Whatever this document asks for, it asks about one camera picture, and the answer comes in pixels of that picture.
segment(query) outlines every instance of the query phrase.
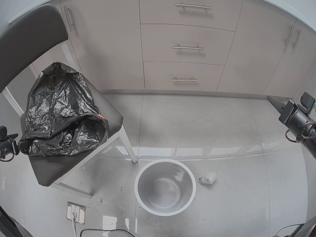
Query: chair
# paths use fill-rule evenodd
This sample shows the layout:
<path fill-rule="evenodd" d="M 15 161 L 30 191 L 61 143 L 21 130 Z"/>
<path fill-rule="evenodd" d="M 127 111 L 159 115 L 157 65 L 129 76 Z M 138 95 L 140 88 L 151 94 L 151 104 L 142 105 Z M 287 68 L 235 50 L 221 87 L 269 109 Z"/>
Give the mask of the chair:
<path fill-rule="evenodd" d="M 0 36 L 0 92 L 3 92 L 12 107 L 21 117 L 22 131 L 25 128 L 25 113 L 7 89 L 7 85 L 23 69 L 38 57 L 60 44 L 68 65 L 76 69 L 65 43 L 67 29 L 58 10 L 50 4 L 39 6 L 13 22 Z M 116 138 L 121 137 L 133 163 L 137 162 L 132 146 L 123 127 L 123 117 L 106 98 L 85 78 L 92 92 L 95 105 L 109 123 L 109 138 L 97 149 L 73 156 L 29 156 L 37 181 L 42 186 L 51 186 L 65 192 L 91 198 L 88 192 L 81 191 L 61 181 L 72 171 L 82 166 Z"/>

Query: gray chair backrest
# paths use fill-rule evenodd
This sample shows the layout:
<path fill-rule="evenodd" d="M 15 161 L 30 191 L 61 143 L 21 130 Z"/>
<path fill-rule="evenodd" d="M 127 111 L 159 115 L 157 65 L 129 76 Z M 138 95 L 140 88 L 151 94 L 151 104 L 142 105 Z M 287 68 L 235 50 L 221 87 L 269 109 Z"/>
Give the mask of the gray chair backrest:
<path fill-rule="evenodd" d="M 18 18 L 0 36 L 0 92 L 38 57 L 67 39 L 63 18 L 51 4 Z"/>

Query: cabinet handle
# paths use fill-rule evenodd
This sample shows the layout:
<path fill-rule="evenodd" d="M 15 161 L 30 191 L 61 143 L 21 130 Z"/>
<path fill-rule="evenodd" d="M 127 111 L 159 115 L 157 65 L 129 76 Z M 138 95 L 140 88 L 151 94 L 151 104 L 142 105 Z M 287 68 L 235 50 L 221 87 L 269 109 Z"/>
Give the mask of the cabinet handle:
<path fill-rule="evenodd" d="M 179 44 L 176 46 L 173 46 L 174 49 L 191 49 L 191 50 L 204 50 L 204 47 L 193 47 L 193 46 L 180 46 Z"/>
<path fill-rule="evenodd" d="M 212 9 L 212 7 L 205 6 L 205 5 L 194 5 L 194 4 L 183 4 L 183 3 L 176 3 L 176 6 L 193 7 L 193 8 L 201 8 L 201 9 L 208 9 L 208 10 Z"/>
<path fill-rule="evenodd" d="M 72 23 L 70 22 L 70 18 L 69 18 L 69 15 L 68 15 L 68 10 L 69 10 L 69 8 L 67 8 L 67 6 L 64 5 L 64 10 L 65 10 L 66 19 L 67 19 L 67 22 L 68 22 L 69 29 L 70 29 L 70 31 L 72 32 L 72 31 L 73 31 L 72 26 L 73 26 L 74 24 L 72 24 Z"/>
<path fill-rule="evenodd" d="M 296 42 L 297 42 L 297 39 L 298 39 L 298 36 L 300 35 L 300 33 L 301 33 L 301 30 L 300 31 L 297 31 L 297 37 L 296 37 L 296 41 L 295 42 L 292 42 L 292 44 L 293 44 L 293 49 L 294 49 L 294 47 L 295 47 L 295 45 L 296 45 Z"/>
<path fill-rule="evenodd" d="M 174 77 L 171 81 L 197 81 L 197 79 L 193 79 L 193 77 L 191 79 L 177 79 L 177 77 Z"/>
<path fill-rule="evenodd" d="M 285 40 L 285 45 L 287 44 L 287 42 L 288 42 L 288 40 L 289 40 L 289 37 L 290 37 L 291 31 L 292 31 L 293 25 L 292 25 L 292 26 L 289 26 L 289 28 L 290 28 L 290 32 L 289 32 L 288 38 L 287 38 L 287 39 L 284 39 L 284 40 Z"/>

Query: crumpled plastic wrap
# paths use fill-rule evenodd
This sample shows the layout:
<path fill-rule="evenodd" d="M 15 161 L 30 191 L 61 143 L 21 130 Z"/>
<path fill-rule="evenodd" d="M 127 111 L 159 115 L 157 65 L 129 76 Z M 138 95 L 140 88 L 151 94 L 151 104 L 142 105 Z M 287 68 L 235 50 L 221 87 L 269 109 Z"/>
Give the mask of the crumpled plastic wrap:
<path fill-rule="evenodd" d="M 217 173 L 215 171 L 211 171 L 204 176 L 200 177 L 198 181 L 201 184 L 213 184 L 217 179 Z"/>
<path fill-rule="evenodd" d="M 27 100 L 25 133 L 29 156 L 72 156 L 108 138 L 108 122 L 75 69 L 55 62 L 41 72 Z"/>

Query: white trash bin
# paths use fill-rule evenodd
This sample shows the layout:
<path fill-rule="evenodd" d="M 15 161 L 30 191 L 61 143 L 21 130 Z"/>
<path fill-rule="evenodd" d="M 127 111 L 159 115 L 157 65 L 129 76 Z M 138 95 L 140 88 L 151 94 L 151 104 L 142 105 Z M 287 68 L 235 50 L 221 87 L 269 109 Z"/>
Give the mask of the white trash bin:
<path fill-rule="evenodd" d="M 135 180 L 135 195 L 148 212 L 171 216 L 182 212 L 193 201 L 196 183 L 187 166 L 176 160 L 148 163 Z"/>

